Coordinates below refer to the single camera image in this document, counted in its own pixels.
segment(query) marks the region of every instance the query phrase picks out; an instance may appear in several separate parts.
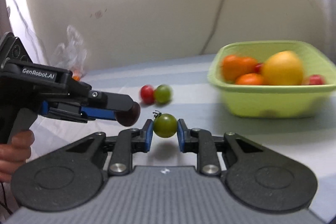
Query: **green basket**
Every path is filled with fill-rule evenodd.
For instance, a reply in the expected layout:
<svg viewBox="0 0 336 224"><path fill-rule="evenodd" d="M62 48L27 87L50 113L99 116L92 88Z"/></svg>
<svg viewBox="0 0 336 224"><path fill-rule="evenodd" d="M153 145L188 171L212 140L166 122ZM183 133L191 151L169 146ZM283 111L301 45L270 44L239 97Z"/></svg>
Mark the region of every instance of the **green basket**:
<svg viewBox="0 0 336 224"><path fill-rule="evenodd" d="M250 56L258 62L282 51L294 51L302 60L305 76L323 75L327 85L233 85L220 72L221 60L230 54ZM209 82L219 88L229 111L241 117L311 117L336 90L336 66L312 45L300 41L253 41L227 45L219 50L208 73Z"/></svg>

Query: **striped tablecloth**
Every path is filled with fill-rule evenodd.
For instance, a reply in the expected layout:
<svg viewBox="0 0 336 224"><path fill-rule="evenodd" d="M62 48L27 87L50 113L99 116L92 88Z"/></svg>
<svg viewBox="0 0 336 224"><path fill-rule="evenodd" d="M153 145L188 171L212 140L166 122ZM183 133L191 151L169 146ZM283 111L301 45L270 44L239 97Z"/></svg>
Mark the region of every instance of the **striped tablecloth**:
<svg viewBox="0 0 336 224"><path fill-rule="evenodd" d="M332 97L314 118L267 120L235 117L220 103L219 92L207 82L207 72L214 55L198 56L158 63L133 65L92 71L83 81L93 89L129 94L139 101L143 85L169 84L173 101L164 107L142 106L141 128L152 112L160 110L177 119L183 118L189 128L204 128L222 136L232 131L310 167L319 179L319 189L310 206L325 222L336 215L336 97ZM124 127L112 121L88 124L48 120L39 117L32 125L36 141L33 158L53 151L96 131L114 136ZM179 152L176 136L161 139L153 136L149 153L137 153L134 165L195 165L196 155Z"/></svg>

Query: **green tomato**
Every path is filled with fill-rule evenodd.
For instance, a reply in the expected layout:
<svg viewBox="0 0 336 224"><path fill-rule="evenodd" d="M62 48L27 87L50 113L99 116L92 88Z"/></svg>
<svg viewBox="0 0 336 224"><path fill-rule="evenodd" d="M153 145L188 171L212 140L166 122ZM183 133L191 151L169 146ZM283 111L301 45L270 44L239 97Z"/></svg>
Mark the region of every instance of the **green tomato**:
<svg viewBox="0 0 336 224"><path fill-rule="evenodd" d="M154 91L155 100L160 104L167 104L171 100L172 90L168 85L160 85Z"/></svg>
<svg viewBox="0 0 336 224"><path fill-rule="evenodd" d="M161 138L174 136L177 131L177 121L175 117L167 113L157 114L153 124L153 131Z"/></svg>

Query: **human hand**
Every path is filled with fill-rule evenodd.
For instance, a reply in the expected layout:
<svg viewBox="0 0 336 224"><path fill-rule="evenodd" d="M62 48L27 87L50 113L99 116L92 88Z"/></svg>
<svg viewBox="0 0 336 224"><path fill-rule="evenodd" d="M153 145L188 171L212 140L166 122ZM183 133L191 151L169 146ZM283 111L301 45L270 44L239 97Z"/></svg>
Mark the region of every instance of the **human hand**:
<svg viewBox="0 0 336 224"><path fill-rule="evenodd" d="M35 140L32 131L21 131L12 137L10 144L0 144L0 182L10 182L12 174L30 158Z"/></svg>

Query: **plastic bag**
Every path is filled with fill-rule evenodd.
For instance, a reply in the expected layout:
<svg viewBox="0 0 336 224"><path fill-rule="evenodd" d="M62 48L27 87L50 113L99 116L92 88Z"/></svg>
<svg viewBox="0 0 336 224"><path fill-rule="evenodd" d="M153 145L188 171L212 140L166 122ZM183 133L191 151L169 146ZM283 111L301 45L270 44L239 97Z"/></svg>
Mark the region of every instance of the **plastic bag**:
<svg viewBox="0 0 336 224"><path fill-rule="evenodd" d="M84 61L87 50L80 33L71 25L67 27L68 44L60 43L50 58L51 66L68 69L73 73L75 80L80 80L85 75Z"/></svg>

